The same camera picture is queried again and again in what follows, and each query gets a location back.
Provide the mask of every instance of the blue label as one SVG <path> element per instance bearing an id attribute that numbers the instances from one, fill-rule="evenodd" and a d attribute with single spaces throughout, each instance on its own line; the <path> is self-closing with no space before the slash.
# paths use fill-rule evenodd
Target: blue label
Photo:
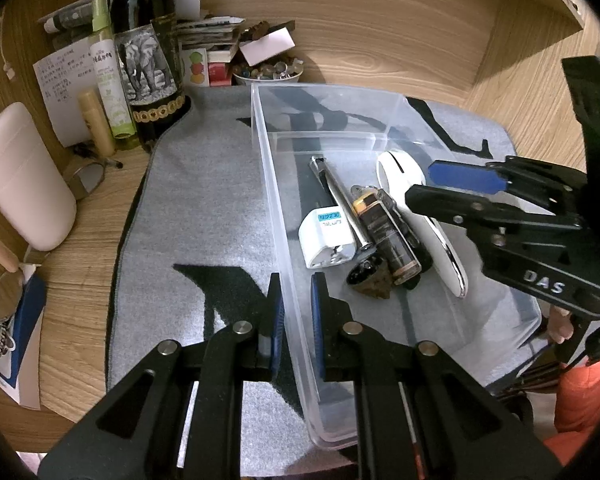
<path id="1" fill-rule="evenodd" d="M 318 222 L 323 222 L 325 220 L 334 220 L 336 218 L 342 218 L 340 216 L 339 212 L 333 212 L 333 213 L 323 213 L 321 215 L 318 215 Z"/>

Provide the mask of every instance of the white cord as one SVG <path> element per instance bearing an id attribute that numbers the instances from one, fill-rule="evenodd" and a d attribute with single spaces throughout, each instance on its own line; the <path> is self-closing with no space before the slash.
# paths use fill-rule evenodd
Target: white cord
<path id="1" fill-rule="evenodd" d="M 4 73 L 9 78 L 9 81 L 12 81 L 13 78 L 16 77 L 16 71 L 11 66 L 11 63 L 9 63 L 7 61 L 7 59 L 4 57 L 4 49 L 2 47 L 2 28 L 4 27 L 4 11 L 5 10 L 6 10 L 6 7 L 3 7 L 2 15 L 0 17 L 0 55 L 2 56 L 2 61 L 4 62 L 2 69 L 4 70 Z"/>

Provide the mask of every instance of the clear plastic container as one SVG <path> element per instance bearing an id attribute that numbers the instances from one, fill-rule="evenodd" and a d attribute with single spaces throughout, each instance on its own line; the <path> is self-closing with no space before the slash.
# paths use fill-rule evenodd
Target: clear plastic container
<path id="1" fill-rule="evenodd" d="M 304 265 L 298 228 L 311 210 L 324 206 L 324 192 L 308 163 L 327 158 L 344 187 L 378 186 L 376 158 L 386 150 L 408 152 L 423 169 L 437 159 L 456 160 L 400 94 L 311 84 L 253 86 L 252 125 L 257 136 L 274 247 L 285 303 L 291 358 L 312 440 L 325 449 L 356 441 L 352 384 L 325 383 L 317 372 L 310 303 L 314 270 Z M 345 283 L 353 262 L 323 269 L 330 295 L 349 303 L 353 318 L 387 339 L 414 345 L 437 342 L 476 380 L 490 372 L 538 327 L 538 302 L 480 272 L 480 257 L 464 229 L 443 229 L 466 269 L 468 294 L 453 296 L 434 269 L 413 291 L 392 290 L 375 300 Z"/>

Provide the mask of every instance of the metal tube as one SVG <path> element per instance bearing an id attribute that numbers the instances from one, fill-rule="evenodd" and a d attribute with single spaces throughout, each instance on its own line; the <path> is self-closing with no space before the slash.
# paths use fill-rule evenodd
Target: metal tube
<path id="1" fill-rule="evenodd" d="M 347 198 L 346 193 L 338 184 L 338 181 L 331 173 L 331 170 L 327 166 L 327 160 L 323 156 L 312 156 L 311 162 L 309 162 L 309 168 L 314 172 L 316 178 L 322 184 L 324 190 L 331 195 L 337 205 L 339 205 L 344 216 L 349 222 L 351 230 L 353 231 L 356 240 L 358 241 L 358 249 L 365 251 L 373 246 L 373 242 L 366 232 L 366 228 L 362 225 L 358 219 L 355 209 L 351 205 L 351 202 Z"/>

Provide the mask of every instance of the silver screw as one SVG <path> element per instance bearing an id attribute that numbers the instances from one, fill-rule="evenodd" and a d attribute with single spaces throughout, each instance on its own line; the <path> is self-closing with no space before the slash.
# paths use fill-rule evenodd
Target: silver screw
<path id="1" fill-rule="evenodd" d="M 440 347 L 436 345 L 433 341 L 423 341 L 419 343 L 418 350 L 422 355 L 426 355 L 427 357 L 433 357 L 438 353 Z"/>
<path id="2" fill-rule="evenodd" d="M 507 245 L 507 240 L 502 235 L 493 235 L 491 236 L 491 243 L 496 247 L 504 247 Z"/>
<path id="3" fill-rule="evenodd" d="M 178 349 L 178 343 L 173 339 L 165 339 L 158 343 L 158 352 L 162 355 L 171 355 Z"/>
<path id="4" fill-rule="evenodd" d="M 358 323 L 357 321 L 347 321 L 342 326 L 342 329 L 344 330 L 345 334 L 358 335 L 362 332 L 362 325 L 360 325 L 360 323 Z"/>
<path id="5" fill-rule="evenodd" d="M 236 321 L 234 323 L 234 332 L 237 334 L 248 334 L 253 330 L 253 325 L 248 321 Z"/>

